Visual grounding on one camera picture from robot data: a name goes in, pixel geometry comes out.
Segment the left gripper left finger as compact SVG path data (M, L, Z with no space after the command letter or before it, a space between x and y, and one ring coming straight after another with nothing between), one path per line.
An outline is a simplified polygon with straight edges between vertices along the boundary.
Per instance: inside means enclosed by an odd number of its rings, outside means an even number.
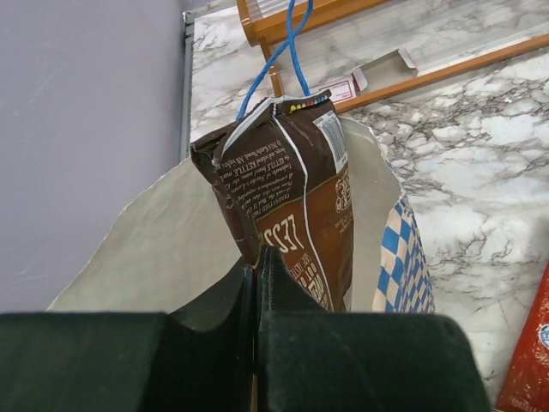
M243 261L175 312L1 317L4 411L246 411L254 276Z

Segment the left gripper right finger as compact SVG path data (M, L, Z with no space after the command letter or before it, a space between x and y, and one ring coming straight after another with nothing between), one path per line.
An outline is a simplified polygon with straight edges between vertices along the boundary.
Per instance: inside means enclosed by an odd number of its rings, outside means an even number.
M436 314L329 312L268 246L257 267L261 411L487 411L468 339Z

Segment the blue checkered paper bag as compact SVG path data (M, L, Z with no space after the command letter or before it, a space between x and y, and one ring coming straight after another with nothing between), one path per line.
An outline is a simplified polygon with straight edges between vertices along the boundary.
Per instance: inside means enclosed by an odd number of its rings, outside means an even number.
M348 310L431 313L431 279L414 212L371 129L340 117L353 207ZM252 270L191 157L129 204L53 312L172 311L237 262Z

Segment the brown kettle chips bag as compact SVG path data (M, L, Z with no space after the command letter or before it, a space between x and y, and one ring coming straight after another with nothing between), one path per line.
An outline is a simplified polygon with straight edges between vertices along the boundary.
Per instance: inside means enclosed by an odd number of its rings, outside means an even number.
M353 207L341 121L329 91L262 100L242 119L194 141L244 259L277 248L292 278L323 308L350 306Z

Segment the red Doritos chips bag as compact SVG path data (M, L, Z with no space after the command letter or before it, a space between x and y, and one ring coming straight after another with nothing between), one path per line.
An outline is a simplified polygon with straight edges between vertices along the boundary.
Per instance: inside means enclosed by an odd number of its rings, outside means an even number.
M548 410L548 273L541 278L527 321L518 339L496 411Z

